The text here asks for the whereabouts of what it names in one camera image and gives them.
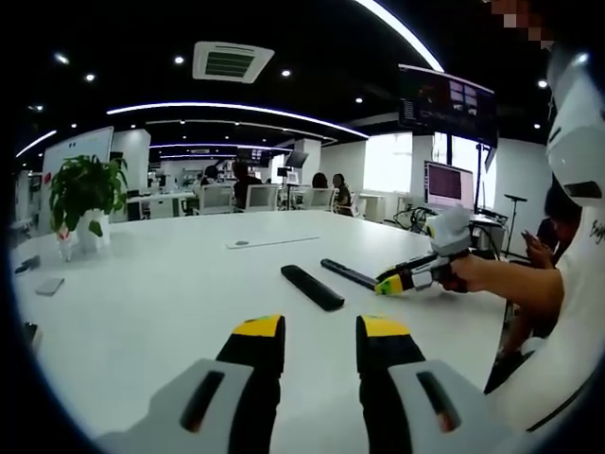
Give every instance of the black remote control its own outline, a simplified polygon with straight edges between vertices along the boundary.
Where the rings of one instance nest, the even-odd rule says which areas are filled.
[[[337,310],[344,304],[343,297],[334,293],[330,288],[296,265],[282,267],[282,274],[323,310]]]
[[[342,277],[346,277],[350,281],[356,282],[360,286],[369,288],[372,291],[374,290],[374,287],[376,287],[376,284],[378,284],[378,281],[375,279],[372,279],[371,277],[361,274],[355,270],[351,270],[350,268],[347,268],[334,260],[330,260],[329,258],[324,258],[320,263],[325,269],[333,271],[336,274],[340,274]]]

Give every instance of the window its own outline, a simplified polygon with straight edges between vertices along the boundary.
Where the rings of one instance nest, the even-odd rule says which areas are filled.
[[[447,164],[447,134],[435,132],[433,136],[433,161]]]
[[[487,151],[481,152],[481,186],[479,187],[478,206],[493,209],[495,202],[496,161],[492,162],[490,171],[485,172]],[[476,142],[454,136],[452,139],[452,166],[473,172],[473,187],[476,188],[477,171]]]
[[[408,193],[411,174],[411,132],[376,135],[368,139],[363,175],[364,189]]]
[[[271,182],[273,184],[277,184],[282,181],[283,177],[277,176],[277,169],[279,167],[284,166],[284,158],[285,158],[285,156],[283,154],[278,154],[273,159],[271,159],[271,164],[270,164],[270,166],[271,166]]]

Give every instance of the whiteboard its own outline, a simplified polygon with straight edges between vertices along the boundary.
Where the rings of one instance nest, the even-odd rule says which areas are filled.
[[[59,171],[65,159],[76,156],[96,156],[99,161],[107,163],[112,148],[113,126],[101,130],[84,132],[81,135],[64,140],[59,144],[47,148],[44,152],[42,164],[42,188],[39,235],[52,233],[50,228],[50,180]]]

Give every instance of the green leaves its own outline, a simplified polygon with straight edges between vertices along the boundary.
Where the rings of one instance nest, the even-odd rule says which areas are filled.
[[[101,238],[103,236],[103,231],[101,230],[101,224],[99,224],[98,221],[96,221],[96,220],[91,220],[91,222],[88,224],[88,230],[93,232],[99,238]]]
[[[102,163],[96,156],[76,156],[66,159],[51,182],[51,227],[58,232],[63,223],[74,231],[88,210],[99,209],[109,215],[126,205],[126,176],[122,158]],[[89,230],[103,236],[98,222],[91,222]]]

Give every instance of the tripod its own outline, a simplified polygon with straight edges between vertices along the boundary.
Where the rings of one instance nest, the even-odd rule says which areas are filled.
[[[507,243],[507,251],[505,252],[506,257],[509,256],[509,248],[510,248],[510,239],[512,238],[512,231],[514,229],[514,219],[517,217],[517,202],[518,201],[527,201],[523,197],[512,196],[511,194],[505,194],[504,197],[507,199],[511,199],[512,206],[512,222],[510,223],[510,232],[509,232],[509,242]]]

